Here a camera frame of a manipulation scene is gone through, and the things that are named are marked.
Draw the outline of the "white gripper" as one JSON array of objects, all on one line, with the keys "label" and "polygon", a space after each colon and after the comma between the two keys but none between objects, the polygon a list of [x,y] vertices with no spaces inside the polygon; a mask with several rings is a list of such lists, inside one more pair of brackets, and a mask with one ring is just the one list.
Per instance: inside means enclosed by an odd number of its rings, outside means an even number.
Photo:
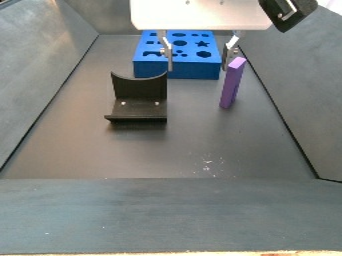
[{"label": "white gripper", "polygon": [[[165,30],[266,30],[271,21],[258,0],[129,0],[131,22],[137,30],[159,30],[167,69],[172,71],[172,44]],[[223,45],[221,70],[236,50],[240,33]]]}]

